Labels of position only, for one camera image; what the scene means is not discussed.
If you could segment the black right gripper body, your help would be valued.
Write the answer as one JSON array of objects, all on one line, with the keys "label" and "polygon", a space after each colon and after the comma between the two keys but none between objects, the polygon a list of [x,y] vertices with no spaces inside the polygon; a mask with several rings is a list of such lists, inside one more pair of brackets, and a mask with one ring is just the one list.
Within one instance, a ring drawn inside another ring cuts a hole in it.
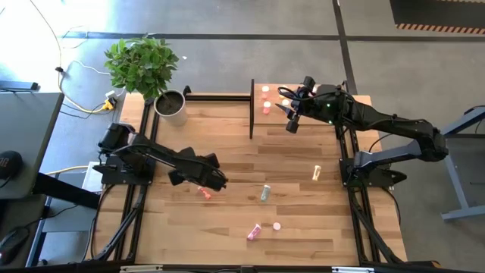
[{"label": "black right gripper body", "polygon": [[322,121],[322,92],[307,86],[300,86],[293,95],[293,120],[299,121],[301,117]]}]

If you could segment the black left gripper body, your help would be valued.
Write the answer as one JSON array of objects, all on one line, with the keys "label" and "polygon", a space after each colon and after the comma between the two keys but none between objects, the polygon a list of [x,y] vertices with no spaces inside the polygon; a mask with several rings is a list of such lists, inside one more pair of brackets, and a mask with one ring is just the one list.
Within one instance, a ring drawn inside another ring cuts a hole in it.
[{"label": "black left gripper body", "polygon": [[174,169],[168,172],[168,176],[173,186],[188,181],[200,187],[207,187],[209,181],[222,181],[216,173],[221,171],[220,168],[213,167],[204,155],[176,153],[171,156],[171,164]]}]

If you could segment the wooden shelf board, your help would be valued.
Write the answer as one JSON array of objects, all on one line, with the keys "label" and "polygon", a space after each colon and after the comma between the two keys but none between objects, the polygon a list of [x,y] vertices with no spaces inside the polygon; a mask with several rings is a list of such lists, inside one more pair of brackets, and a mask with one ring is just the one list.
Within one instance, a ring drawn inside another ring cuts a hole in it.
[{"label": "wooden shelf board", "polygon": [[[285,113],[277,107],[277,104],[282,105],[282,101],[286,98],[281,96],[277,88],[286,85],[287,88],[291,89],[292,91],[296,91],[298,87],[302,86],[302,84],[278,84],[278,83],[255,83],[255,118],[254,123],[258,125],[270,125],[270,124],[279,124],[286,126],[287,122],[289,121],[286,117]],[[270,91],[268,93],[268,98],[263,99],[261,97],[261,88],[263,86],[269,86]],[[268,115],[263,114],[263,103],[265,101],[271,102],[271,110]]]}]

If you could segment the beige plant pot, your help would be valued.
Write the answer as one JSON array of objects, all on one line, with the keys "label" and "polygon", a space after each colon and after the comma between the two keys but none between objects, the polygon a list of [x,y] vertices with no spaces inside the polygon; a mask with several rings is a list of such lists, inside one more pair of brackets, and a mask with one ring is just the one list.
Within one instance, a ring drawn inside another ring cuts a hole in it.
[{"label": "beige plant pot", "polygon": [[186,98],[175,89],[169,89],[154,101],[156,113],[171,126],[179,127],[186,123]]}]

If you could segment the white box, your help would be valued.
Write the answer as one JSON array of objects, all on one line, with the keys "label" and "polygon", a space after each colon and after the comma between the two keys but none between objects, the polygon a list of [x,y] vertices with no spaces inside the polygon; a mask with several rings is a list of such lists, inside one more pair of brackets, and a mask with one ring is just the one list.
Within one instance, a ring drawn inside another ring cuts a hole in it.
[{"label": "white box", "polygon": [[84,190],[93,193],[100,193],[103,191],[102,173],[94,169],[94,167],[98,165],[99,162],[90,162],[88,164],[82,185]]}]

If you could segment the green leafy potted plant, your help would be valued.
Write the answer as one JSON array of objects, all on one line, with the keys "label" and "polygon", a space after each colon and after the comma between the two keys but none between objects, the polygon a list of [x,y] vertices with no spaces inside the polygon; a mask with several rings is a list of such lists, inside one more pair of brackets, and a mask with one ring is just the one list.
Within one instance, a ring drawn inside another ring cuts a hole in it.
[{"label": "green leafy potted plant", "polygon": [[165,95],[179,61],[164,39],[147,36],[120,39],[104,51],[104,54],[111,85],[129,93],[136,91],[144,99],[156,99]]}]

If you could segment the black desk leg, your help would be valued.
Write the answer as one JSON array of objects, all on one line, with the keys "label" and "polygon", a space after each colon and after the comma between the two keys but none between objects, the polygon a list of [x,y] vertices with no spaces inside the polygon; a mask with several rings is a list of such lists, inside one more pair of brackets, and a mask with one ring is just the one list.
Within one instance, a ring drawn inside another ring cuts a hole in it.
[{"label": "black desk leg", "polygon": [[91,209],[97,209],[100,200],[100,196],[96,193],[75,187],[71,184],[63,182],[62,180],[42,173],[37,174],[32,193],[44,194],[52,198],[72,202],[75,205],[84,206]]}]

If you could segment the black mat with hazard stripes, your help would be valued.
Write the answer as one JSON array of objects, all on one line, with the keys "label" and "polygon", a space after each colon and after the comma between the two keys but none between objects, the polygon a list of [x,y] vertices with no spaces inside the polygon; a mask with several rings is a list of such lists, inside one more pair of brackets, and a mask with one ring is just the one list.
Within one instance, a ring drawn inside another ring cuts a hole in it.
[{"label": "black mat with hazard stripes", "polygon": [[485,35],[485,2],[479,0],[390,0],[401,30]]}]

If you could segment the blue-grey metal stand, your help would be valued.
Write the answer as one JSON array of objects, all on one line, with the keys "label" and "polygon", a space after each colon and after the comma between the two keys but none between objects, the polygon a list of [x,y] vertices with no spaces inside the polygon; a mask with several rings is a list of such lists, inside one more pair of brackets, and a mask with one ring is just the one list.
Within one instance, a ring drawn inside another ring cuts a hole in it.
[{"label": "blue-grey metal stand", "polygon": [[442,214],[445,221],[485,215],[485,133],[463,132],[483,120],[485,105],[474,106],[443,129],[449,149],[446,169],[460,205]]}]

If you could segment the grey desk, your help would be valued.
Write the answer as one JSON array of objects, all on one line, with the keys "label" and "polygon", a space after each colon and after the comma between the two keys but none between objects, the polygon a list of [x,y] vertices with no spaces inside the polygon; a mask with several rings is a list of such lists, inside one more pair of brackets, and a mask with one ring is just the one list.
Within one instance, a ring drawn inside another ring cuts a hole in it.
[{"label": "grey desk", "polygon": [[29,196],[64,100],[62,93],[0,93],[0,152],[18,152],[23,164],[0,199]]}]

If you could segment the black round object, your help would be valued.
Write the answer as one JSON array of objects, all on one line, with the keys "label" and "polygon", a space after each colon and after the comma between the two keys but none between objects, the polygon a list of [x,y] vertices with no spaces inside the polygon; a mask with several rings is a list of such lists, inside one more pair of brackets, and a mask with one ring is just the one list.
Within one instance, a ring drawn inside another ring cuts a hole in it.
[{"label": "black round object", "polygon": [[16,175],[23,166],[23,159],[19,152],[0,152],[0,179],[6,179]]}]

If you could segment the flat black device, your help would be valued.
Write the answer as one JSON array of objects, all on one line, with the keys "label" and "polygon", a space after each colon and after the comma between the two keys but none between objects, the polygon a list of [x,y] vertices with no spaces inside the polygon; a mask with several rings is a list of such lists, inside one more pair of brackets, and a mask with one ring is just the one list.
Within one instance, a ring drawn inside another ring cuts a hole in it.
[{"label": "flat black device", "polygon": [[36,92],[39,90],[39,84],[36,82],[0,80],[0,90],[10,92]]}]

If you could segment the black computer mouse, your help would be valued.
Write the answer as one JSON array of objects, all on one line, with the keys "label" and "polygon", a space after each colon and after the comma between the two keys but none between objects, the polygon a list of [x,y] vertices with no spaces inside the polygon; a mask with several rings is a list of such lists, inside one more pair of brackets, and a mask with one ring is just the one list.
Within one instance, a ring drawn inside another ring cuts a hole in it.
[{"label": "black computer mouse", "polygon": [[16,227],[0,241],[0,265],[12,262],[30,235],[26,227]]}]

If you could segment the silver frame bracket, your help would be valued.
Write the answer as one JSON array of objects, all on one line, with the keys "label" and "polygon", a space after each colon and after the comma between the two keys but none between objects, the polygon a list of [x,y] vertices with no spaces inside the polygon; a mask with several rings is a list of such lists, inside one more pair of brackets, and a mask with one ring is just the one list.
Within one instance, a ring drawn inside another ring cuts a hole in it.
[{"label": "silver frame bracket", "polygon": [[332,273],[375,273],[374,268],[367,267],[348,267],[348,266],[333,266]]},{"label": "silver frame bracket", "polygon": [[162,265],[126,265],[121,266],[119,273],[157,273],[163,272]]}]

